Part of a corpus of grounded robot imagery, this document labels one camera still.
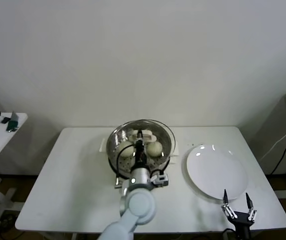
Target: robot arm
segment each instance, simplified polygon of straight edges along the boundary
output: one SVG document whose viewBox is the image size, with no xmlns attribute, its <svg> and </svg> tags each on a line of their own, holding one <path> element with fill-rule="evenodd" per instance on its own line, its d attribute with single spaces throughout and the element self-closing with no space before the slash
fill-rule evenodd
<svg viewBox="0 0 286 240">
<path fill-rule="evenodd" d="M 108 225 L 99 240 L 132 240 L 136 226 L 149 223 L 156 213 L 154 197 L 145 188 L 131 191 L 126 196 L 125 208 L 120 220 Z"/>
<path fill-rule="evenodd" d="M 121 186 L 121 218 L 108 225 L 99 240 L 132 240 L 136 226 L 149 223 L 156 214 L 156 202 L 150 191 L 155 187 L 167 186 L 169 183 L 168 176 L 163 172 L 158 172 L 150 178 L 151 173 L 147 166 L 143 135 L 140 130 L 135 149 L 135 164 L 131 168 L 131 177 Z M 115 188 L 119 187 L 117 175 Z"/>
</svg>

